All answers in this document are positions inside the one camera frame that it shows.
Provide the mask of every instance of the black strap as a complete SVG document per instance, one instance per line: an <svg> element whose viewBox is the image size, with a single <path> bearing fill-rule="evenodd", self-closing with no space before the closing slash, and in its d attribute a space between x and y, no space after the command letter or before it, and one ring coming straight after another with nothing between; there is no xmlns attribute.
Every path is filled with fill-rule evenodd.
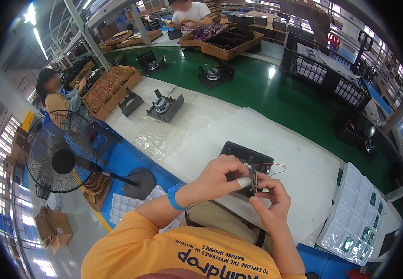
<svg viewBox="0 0 403 279"><path fill-rule="evenodd" d="M189 219L189 216L185 210L185 221L186 221L186 225L188 225L189 227L204 227L202 225L200 225L199 223L196 223L194 221L192 221L191 219ZM264 245L264 240L265 240L265 234L266 232L263 229L260 229L259 232L259 236L257 237L257 241L254 245L256 245L259 248L262 248L262 246Z"/></svg>

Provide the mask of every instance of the blue wristband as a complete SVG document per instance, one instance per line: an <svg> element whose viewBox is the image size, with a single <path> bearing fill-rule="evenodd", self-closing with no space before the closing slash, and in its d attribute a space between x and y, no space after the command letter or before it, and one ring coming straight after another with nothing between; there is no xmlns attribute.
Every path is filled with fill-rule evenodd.
<svg viewBox="0 0 403 279"><path fill-rule="evenodd" d="M180 210L180 211L181 211L181 210L186 210L187 207L184 208L184 207L181 207L180 205L177 204L177 202L176 202L176 200L175 200L175 192L177 192L183 185L184 185L183 183L176 184L176 185L172 186L172 187L169 189L169 192L168 192L168 199L169 199L169 202L171 203L171 206L172 206L174 209Z"/></svg>

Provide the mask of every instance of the white t-shirt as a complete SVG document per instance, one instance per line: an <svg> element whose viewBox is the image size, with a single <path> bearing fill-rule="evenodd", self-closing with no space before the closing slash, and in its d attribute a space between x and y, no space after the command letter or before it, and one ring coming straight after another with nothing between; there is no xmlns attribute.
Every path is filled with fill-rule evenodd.
<svg viewBox="0 0 403 279"><path fill-rule="evenodd" d="M206 6L205 3L192 2L192 7L189 11L174 12L172 21L175 22L176 24L178 24L180 19L182 19L184 17L201 20L209 14L211 14L211 11L209 10L208 6Z"/></svg>

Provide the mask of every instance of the ceiling light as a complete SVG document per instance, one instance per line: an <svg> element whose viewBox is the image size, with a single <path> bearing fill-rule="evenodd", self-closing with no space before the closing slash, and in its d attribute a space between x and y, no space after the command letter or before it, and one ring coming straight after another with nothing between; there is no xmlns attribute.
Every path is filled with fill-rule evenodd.
<svg viewBox="0 0 403 279"><path fill-rule="evenodd" d="M34 5L31 2L28 6L28 12L25 14L25 23L31 21L32 25L36 25L36 12L34 11Z"/></svg>
<svg viewBox="0 0 403 279"><path fill-rule="evenodd" d="M48 60L47 53L45 52L45 49L43 48L43 46L40 46L40 49L42 50L43 54L45 55L45 58Z"/></svg>
<svg viewBox="0 0 403 279"><path fill-rule="evenodd" d="M36 28L36 27L34 28L34 36L36 37L37 42L39 43L39 46L41 46L41 45L42 45L42 42L40 41L39 32L37 32L37 28Z"/></svg>
<svg viewBox="0 0 403 279"><path fill-rule="evenodd" d="M90 4L91 0L88 0L84 6L82 7L83 10L85 10L87 8L87 6Z"/></svg>

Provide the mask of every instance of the worker in white shirt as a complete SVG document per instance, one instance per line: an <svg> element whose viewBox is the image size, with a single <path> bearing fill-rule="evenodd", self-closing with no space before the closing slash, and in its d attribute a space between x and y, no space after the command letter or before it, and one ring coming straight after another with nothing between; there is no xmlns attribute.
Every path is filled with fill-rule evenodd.
<svg viewBox="0 0 403 279"><path fill-rule="evenodd" d="M192 0L169 0L169 4L174 11L172 22L167 24L170 28L179 29L180 26L193 28L211 24L211 11L205 3L192 2Z"/></svg>

